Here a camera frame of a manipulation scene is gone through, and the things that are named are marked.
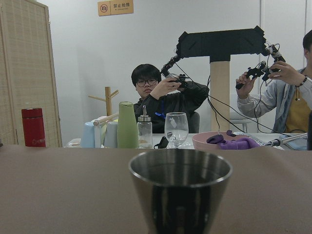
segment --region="sign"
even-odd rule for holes
[[[121,15],[133,13],[133,0],[99,1],[98,16]]]

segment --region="white wall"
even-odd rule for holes
[[[38,2],[49,7],[63,145],[81,138],[84,122],[106,115],[105,103],[88,95],[103,98],[105,86],[112,92],[118,89],[113,113],[120,101],[137,102],[139,96],[131,83],[133,69],[141,63],[161,69],[175,55],[178,37],[184,31],[259,25],[267,40],[281,44],[286,61],[301,68],[302,37],[309,30],[305,29],[306,5],[311,7],[311,0],[134,0],[133,14],[99,17],[98,0]],[[231,93],[235,93],[235,79],[248,67],[255,67],[259,59],[257,55],[231,57]],[[185,58],[178,64],[194,81],[207,83],[209,57]],[[170,72],[182,73],[175,66]],[[208,103],[198,112],[200,130],[209,131]]]

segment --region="man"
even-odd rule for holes
[[[272,82],[261,94],[261,101],[260,95],[249,94],[256,79],[246,77],[246,72],[236,79],[237,83],[244,84],[241,89],[236,90],[237,105],[243,114],[255,117],[255,109],[256,117],[260,117],[276,107],[273,127],[275,132],[308,131],[309,113],[312,109],[312,30],[303,38],[303,49],[307,67],[296,71],[285,62],[275,62],[270,69],[279,71],[268,76]]]
[[[160,71],[150,64],[141,64],[131,75],[132,84],[141,96],[134,105],[136,120],[143,114],[143,105],[152,118],[153,133],[164,133],[166,114],[169,112],[185,112],[190,126],[190,116],[201,106],[208,96],[209,89],[202,84],[187,82],[186,88],[180,88],[181,83],[170,77],[161,80]]]

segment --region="man wearing glasses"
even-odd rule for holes
[[[131,75],[132,84],[141,96],[134,104],[136,119],[143,114],[146,105],[147,114],[152,118],[153,133],[164,133],[166,114],[169,112],[185,112],[188,118],[201,106],[208,96],[209,89],[202,84],[188,81],[186,88],[170,77],[161,80],[160,71],[150,64],[141,64]]]

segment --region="wine glass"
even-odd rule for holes
[[[165,120],[165,136],[173,145],[178,148],[189,134],[189,125],[186,114],[183,112],[167,113]]]

